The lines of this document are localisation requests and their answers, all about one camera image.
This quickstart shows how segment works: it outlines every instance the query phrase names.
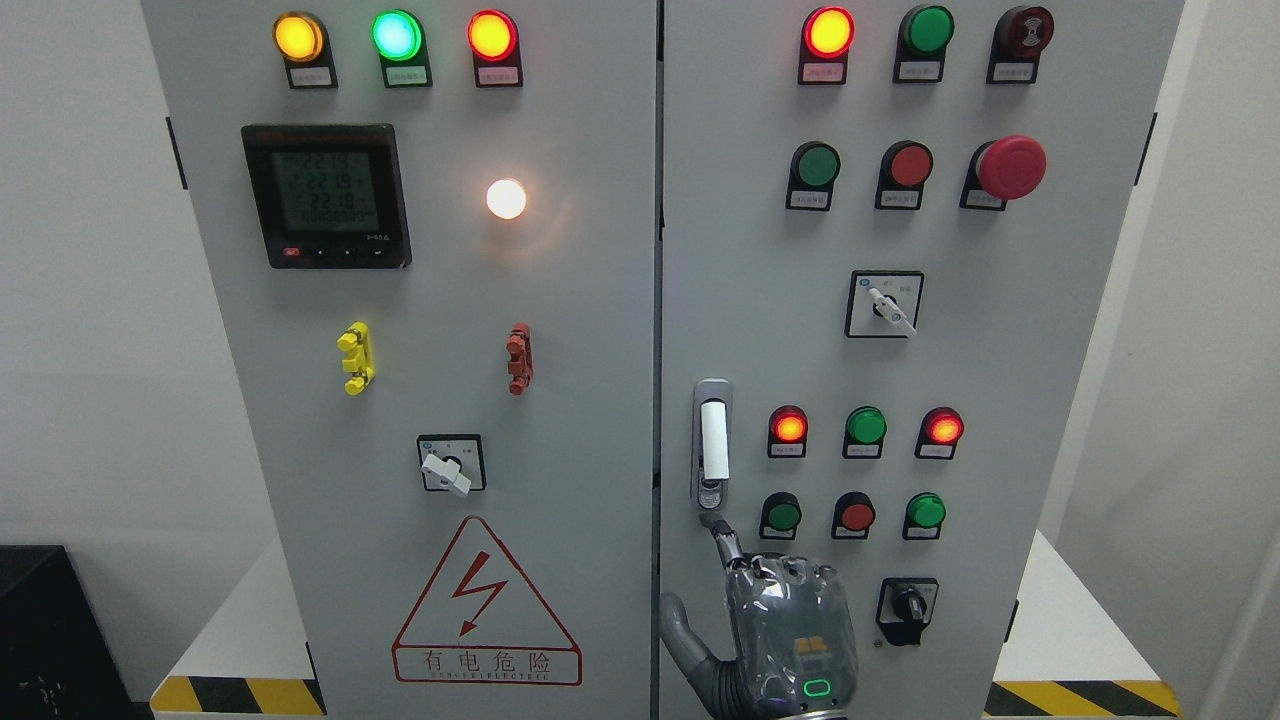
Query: white switch handle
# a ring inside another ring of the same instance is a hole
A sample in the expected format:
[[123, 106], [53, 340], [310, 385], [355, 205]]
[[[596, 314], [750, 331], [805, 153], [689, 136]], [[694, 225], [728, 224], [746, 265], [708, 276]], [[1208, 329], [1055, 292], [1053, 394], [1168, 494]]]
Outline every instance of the white switch handle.
[[435, 455], [422, 459], [422, 471], [436, 479], [440, 486], [458, 497], [466, 497], [471, 492], [471, 478], [462, 474], [462, 466], [453, 460], [444, 460]]
[[893, 299], [872, 286], [867, 287], [867, 292], [872, 296], [872, 302], [876, 305], [876, 310], [879, 311], [881, 318], [884, 318], [888, 324], [896, 328], [902, 328], [902, 332], [908, 337], [915, 337], [915, 325], [911, 324], [911, 320], [906, 319], [906, 313], [897, 306], [897, 302], [893, 302]]
[[718, 400], [703, 402], [703, 479], [728, 479], [728, 421], [724, 404]]

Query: lightning bolt symbol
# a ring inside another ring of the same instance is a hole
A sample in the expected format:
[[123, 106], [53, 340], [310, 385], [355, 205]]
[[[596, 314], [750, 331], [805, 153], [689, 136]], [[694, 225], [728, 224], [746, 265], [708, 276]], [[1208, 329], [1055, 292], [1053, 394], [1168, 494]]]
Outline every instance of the lightning bolt symbol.
[[453, 591], [452, 597], [463, 597], [468, 594], [475, 594], [477, 592], [489, 591], [489, 598], [484, 601], [484, 605], [480, 606], [480, 610], [476, 610], [476, 614], [472, 615], [470, 620], [462, 621], [462, 629], [458, 630], [460, 638], [470, 633], [471, 630], [476, 629], [476, 618], [480, 618], [480, 615], [485, 611], [485, 609], [489, 607], [489, 603], [493, 602], [493, 598], [498, 597], [498, 593], [502, 592], [502, 588], [507, 587], [507, 580], [503, 580], [500, 583], [490, 583], [488, 585], [480, 585], [477, 588], [467, 587], [467, 583], [475, 579], [475, 577], [480, 573], [480, 569], [484, 568], [484, 564], [488, 561], [489, 561], [488, 552], [481, 551], [479, 555], [476, 555], [476, 559], [471, 561], [471, 568], [467, 570], [467, 574], [462, 577], [462, 582], [458, 583], [457, 589]]

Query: green indicator light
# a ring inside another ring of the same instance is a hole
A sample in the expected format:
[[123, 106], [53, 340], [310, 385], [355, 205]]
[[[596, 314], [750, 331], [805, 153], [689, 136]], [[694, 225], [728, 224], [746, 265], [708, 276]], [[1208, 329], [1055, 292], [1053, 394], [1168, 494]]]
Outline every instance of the green indicator light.
[[884, 415], [876, 407], [863, 407], [855, 410], [849, 416], [845, 429], [849, 430], [849, 437], [854, 438], [859, 445], [876, 445], [884, 439], [888, 423], [884, 421]]
[[826, 145], [815, 145], [800, 156], [796, 173], [805, 184], [813, 187], [827, 184], [840, 173], [840, 156]]
[[922, 528], [937, 528], [947, 516], [947, 506], [941, 497], [925, 492], [915, 496], [906, 506], [906, 516]]
[[422, 49], [422, 26], [404, 10], [387, 10], [374, 18], [374, 46], [388, 60], [408, 60]]
[[956, 22], [942, 5], [929, 5], [915, 13], [906, 28], [906, 44], [920, 55], [932, 55], [951, 42]]
[[778, 532], [786, 532], [800, 524], [800, 509], [783, 502], [769, 509], [769, 527]]
[[823, 679], [805, 680], [801, 688], [808, 697], [827, 697], [831, 694], [831, 683]]

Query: digital power meter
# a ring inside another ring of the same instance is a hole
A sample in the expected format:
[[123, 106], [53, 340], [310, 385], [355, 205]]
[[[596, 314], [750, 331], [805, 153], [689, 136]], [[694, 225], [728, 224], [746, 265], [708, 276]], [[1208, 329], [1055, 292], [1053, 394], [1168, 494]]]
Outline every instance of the digital power meter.
[[273, 268], [403, 268], [412, 259], [396, 128], [244, 126]]

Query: black box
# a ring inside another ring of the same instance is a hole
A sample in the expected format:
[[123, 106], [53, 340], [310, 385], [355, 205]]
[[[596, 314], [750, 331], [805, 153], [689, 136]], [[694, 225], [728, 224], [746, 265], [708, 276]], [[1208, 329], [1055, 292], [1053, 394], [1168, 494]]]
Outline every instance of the black box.
[[0, 546], [0, 717], [137, 717], [61, 546]]

